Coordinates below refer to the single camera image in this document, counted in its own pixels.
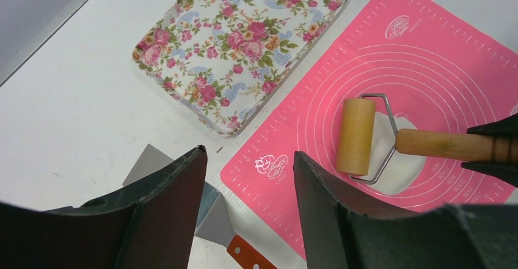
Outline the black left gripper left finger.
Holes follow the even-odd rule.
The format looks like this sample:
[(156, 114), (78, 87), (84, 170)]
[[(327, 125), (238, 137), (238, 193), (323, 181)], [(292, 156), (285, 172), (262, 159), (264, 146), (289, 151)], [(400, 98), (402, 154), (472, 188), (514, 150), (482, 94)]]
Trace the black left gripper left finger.
[(197, 146), (76, 208), (1, 204), (1, 267), (186, 268), (207, 162)]

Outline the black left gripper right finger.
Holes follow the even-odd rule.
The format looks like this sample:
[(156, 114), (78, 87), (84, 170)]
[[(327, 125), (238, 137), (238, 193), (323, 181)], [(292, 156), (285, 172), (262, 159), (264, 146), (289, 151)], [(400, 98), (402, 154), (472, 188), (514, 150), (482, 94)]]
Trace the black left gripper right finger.
[(516, 268), (516, 205), (388, 204), (294, 154), (309, 268)]

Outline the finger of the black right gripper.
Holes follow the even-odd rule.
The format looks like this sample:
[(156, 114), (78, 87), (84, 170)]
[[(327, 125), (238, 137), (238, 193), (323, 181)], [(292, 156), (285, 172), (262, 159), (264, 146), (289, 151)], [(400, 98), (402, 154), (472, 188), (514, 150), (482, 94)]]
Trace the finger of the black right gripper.
[(470, 127), (466, 133), (486, 136), (517, 136), (517, 116), (518, 113), (502, 120)]
[(464, 169), (495, 177), (517, 188), (517, 166), (476, 162), (463, 162), (461, 166)]

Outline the white dough lump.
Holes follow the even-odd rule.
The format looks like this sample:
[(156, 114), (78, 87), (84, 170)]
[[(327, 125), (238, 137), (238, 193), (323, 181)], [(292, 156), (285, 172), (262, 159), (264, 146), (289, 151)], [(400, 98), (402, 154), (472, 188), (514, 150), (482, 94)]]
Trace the white dough lump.
[[(389, 117), (377, 112), (374, 120), (370, 166), (367, 179), (372, 179), (395, 142)], [(394, 196), (402, 193), (422, 171), (426, 158), (395, 152), (378, 178), (368, 187), (377, 193)]]

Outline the wooden rolling pin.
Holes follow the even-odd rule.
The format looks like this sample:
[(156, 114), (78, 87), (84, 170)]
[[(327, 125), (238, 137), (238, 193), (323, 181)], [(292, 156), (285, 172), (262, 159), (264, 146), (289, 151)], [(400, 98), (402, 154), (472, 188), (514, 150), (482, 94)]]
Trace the wooden rolling pin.
[[(376, 113), (374, 98), (384, 101), (395, 142), (371, 180), (368, 174)], [(372, 185), (395, 152), (406, 155), (446, 158), (463, 162), (517, 166), (517, 136), (486, 136), (398, 129), (388, 97), (382, 93), (362, 94), (343, 102), (335, 170), (351, 179)]]

